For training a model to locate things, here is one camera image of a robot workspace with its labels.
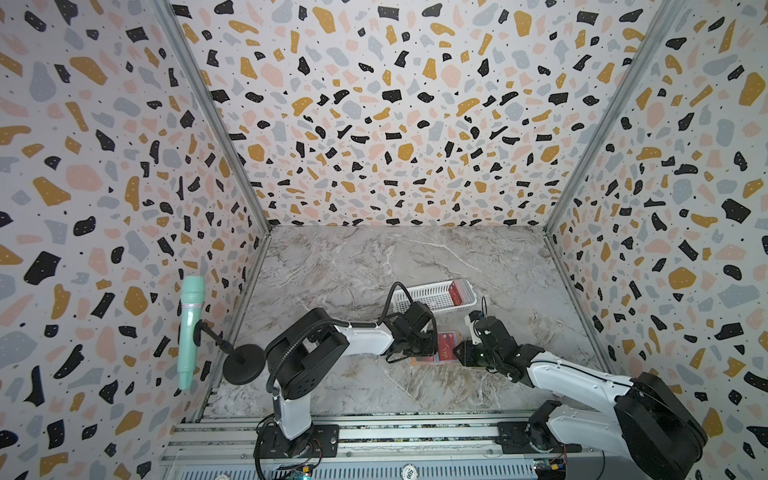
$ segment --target black round stand base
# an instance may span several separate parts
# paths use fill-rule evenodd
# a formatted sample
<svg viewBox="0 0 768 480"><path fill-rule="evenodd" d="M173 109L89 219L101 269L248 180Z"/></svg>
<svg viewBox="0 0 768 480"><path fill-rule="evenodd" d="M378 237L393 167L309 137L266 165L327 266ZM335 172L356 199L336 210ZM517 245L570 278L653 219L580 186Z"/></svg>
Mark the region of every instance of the black round stand base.
<svg viewBox="0 0 768 480"><path fill-rule="evenodd" d="M222 373L225 380L232 385L245 385L256 379L264 370L266 356L264 350L252 343L238 346L235 353L241 357L242 363L235 355L228 355L224 360Z"/></svg>

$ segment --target marble tabletop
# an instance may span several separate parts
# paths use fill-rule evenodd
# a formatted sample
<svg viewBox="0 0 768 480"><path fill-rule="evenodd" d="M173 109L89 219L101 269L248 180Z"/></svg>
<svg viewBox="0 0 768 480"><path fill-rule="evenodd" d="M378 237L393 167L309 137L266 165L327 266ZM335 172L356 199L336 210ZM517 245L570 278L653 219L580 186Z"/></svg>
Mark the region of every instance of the marble tabletop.
<svg viewBox="0 0 768 480"><path fill-rule="evenodd" d="M464 278L518 343L534 343L598 367L594 350L537 227L278 227L237 345L266 346L316 306L337 319L371 321L395 281L406 286ZM469 338L468 312L436 314L440 331ZM207 417L272 411L266 370L245 386L223 380ZM536 409L551 392L459 364L388 364L342 357L312 392L313 414L484 412Z"/></svg>

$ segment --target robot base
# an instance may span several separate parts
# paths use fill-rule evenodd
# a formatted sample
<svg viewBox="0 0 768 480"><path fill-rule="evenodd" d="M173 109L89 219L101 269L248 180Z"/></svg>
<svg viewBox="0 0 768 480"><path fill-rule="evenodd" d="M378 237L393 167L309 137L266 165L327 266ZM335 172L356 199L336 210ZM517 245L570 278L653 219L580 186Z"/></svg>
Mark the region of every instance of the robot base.
<svg viewBox="0 0 768 480"><path fill-rule="evenodd" d="M312 457L320 457L320 450L317 448L318 443L322 449L323 458L336 457L339 447L339 426L312 425L299 437L288 440L283 436L283 432L277 425L267 425L261 432L261 449L258 451L258 455L259 458L293 458L303 456L306 454L304 451L310 442L312 442L314 447Z"/></svg>

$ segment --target terrazzo wallpaper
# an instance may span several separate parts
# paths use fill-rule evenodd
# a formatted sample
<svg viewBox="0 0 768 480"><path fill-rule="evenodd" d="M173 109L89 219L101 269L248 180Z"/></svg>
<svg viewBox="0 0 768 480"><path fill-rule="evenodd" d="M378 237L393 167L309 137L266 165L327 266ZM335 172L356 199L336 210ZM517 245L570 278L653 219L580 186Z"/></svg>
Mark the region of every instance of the terrazzo wallpaper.
<svg viewBox="0 0 768 480"><path fill-rule="evenodd" d="M148 478L177 390L179 289L225 332L251 212L138 0L0 2L0 478Z"/></svg>
<svg viewBox="0 0 768 480"><path fill-rule="evenodd" d="M172 0L272 225L543 223L660 2Z"/></svg>
<svg viewBox="0 0 768 480"><path fill-rule="evenodd" d="M766 44L764 0L684 8L554 235L617 370L709 434L690 478L768 477Z"/></svg>

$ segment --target white plastic basket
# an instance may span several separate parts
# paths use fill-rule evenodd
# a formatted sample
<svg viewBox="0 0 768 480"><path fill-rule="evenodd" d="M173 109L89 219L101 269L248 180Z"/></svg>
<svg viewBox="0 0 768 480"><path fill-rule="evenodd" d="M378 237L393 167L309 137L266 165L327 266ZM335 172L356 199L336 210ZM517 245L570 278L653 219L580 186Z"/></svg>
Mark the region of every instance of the white plastic basket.
<svg viewBox="0 0 768 480"><path fill-rule="evenodd" d="M414 300L426 303L433 313L469 310L470 307L478 302L475 290L472 289L469 281L464 279L456 280L458 294L464 300L464 303L456 306L453 304L451 294L448 292L448 288L453 282L454 280L448 280L445 282L427 283L426 285L409 286L408 291ZM410 303L405 292L401 289L395 290L394 295L392 295L392 311L405 312L409 305Z"/></svg>

